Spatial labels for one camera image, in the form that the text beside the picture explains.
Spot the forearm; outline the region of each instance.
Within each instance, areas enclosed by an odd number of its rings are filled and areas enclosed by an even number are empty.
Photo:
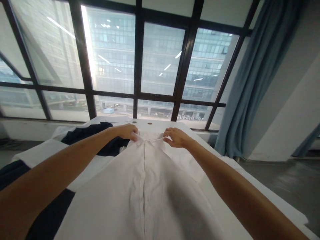
[[[21,233],[23,238],[38,214],[90,163],[98,151],[116,137],[114,128],[74,143],[49,157],[0,192],[0,236]]]
[[[254,239],[307,239],[264,195],[225,162],[194,140],[186,149]]]

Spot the person's left hand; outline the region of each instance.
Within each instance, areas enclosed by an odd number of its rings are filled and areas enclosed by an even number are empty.
[[[137,140],[136,137],[132,134],[138,132],[138,129],[135,125],[128,123],[126,125],[120,125],[113,128],[117,136],[124,139],[130,139],[132,141]]]

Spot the blue curtain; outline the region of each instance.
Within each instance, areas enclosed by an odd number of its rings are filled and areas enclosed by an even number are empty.
[[[293,38],[303,1],[266,0],[232,86],[215,150],[242,157],[247,134]]]
[[[292,156],[294,157],[304,157],[308,150],[311,148],[311,145],[320,135],[320,124],[313,130],[312,133],[300,144],[300,146],[294,151]]]

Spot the hand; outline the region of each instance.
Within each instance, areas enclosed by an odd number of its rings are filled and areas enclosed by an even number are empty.
[[[192,143],[192,141],[194,141],[191,137],[178,128],[167,128],[163,136],[171,137],[172,141],[169,138],[164,138],[163,140],[171,147],[176,148],[186,148],[190,143]]]
[[[124,139],[130,139],[132,141],[136,141],[136,137],[132,133],[137,133],[138,129],[133,124],[126,124],[126,125],[120,125],[116,127],[112,127],[116,133],[117,136],[124,138]]]

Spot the black window frame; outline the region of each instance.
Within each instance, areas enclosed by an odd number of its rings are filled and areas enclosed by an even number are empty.
[[[150,101],[161,101],[161,102],[173,102],[173,112],[171,121],[177,121],[180,104],[193,104],[193,105],[204,105],[212,106],[212,111],[208,118],[205,129],[193,129],[197,131],[209,131],[209,132],[218,132],[217,130],[209,130],[210,124],[212,122],[213,116],[217,107],[226,107],[225,103],[220,103],[223,91],[226,87],[230,74],[232,72],[235,61],[238,57],[240,49],[242,47],[243,41],[246,37],[250,37],[252,30],[249,29],[256,9],[258,7],[260,0],[253,0],[249,13],[247,15],[245,24],[243,27],[235,27],[231,25],[209,22],[201,20],[201,12],[204,0],[195,0],[193,6],[193,12],[191,17],[180,16],[171,13],[160,12],[156,10],[146,9],[142,7],[142,0],[136,0],[136,5],[128,5],[124,3],[112,2],[108,0],[68,0],[64,2],[69,2],[71,17],[74,27],[74,33],[76,36],[77,50],[80,60],[81,73],[84,83],[84,89],[68,88],[68,87],[56,87],[56,86],[45,86],[40,85],[37,79],[37,76],[32,66],[30,56],[26,50],[25,42],[23,40],[21,31],[17,19],[12,10],[10,0],[0,0],[2,2],[4,9],[6,11],[7,17],[9,19],[11,28],[14,32],[15,38],[18,42],[21,54],[26,63],[27,69],[30,74],[30,78],[25,78],[20,75],[20,73],[10,64],[9,61],[1,54],[0,49],[0,58],[13,70],[13,72],[23,81],[31,81],[33,85],[28,84],[19,84],[19,83],[7,83],[0,82],[0,86],[4,87],[14,87],[14,88],[26,88],[34,89],[39,97],[42,109],[44,111],[47,121],[59,121],[59,122],[75,122],[75,121],[62,121],[62,120],[53,120],[48,108],[48,104],[44,98],[43,91],[56,91],[56,92],[65,92],[65,93],[79,93],[85,94],[88,111],[90,119],[93,119],[97,116],[96,107],[94,102],[94,96],[110,96],[110,97],[120,97],[120,98],[132,98],[133,99],[133,118],[137,118],[137,108],[138,100],[150,100]],[[81,5],[88,7],[96,7],[101,9],[115,10],[124,13],[135,14],[135,56],[134,56],[134,92],[133,94],[125,93],[115,93],[115,92],[106,92],[106,91],[97,91],[93,90],[89,59],[87,54],[86,40],[84,34],[84,27],[81,14]],[[160,24],[168,27],[181,28],[185,30],[182,53],[180,56],[179,67],[174,87],[173,95],[161,95],[161,94],[151,94],[141,92],[141,73],[142,73],[142,55],[143,55],[143,35],[144,35],[144,23],[153,23]],[[187,72],[189,69],[189,64],[191,60],[192,50],[194,47],[194,42],[197,34],[198,28],[204,28],[212,30],[215,33],[216,31],[225,32],[229,34],[236,34],[239,36],[235,49],[233,51],[230,63],[227,67],[226,74],[222,81],[221,87],[219,89],[218,95],[215,102],[203,102],[203,101],[194,101],[194,100],[184,100],[182,99],[182,94],[186,82]],[[30,118],[18,118],[18,117],[7,117],[4,116],[0,109],[1,118],[12,118],[12,119],[27,119]]]

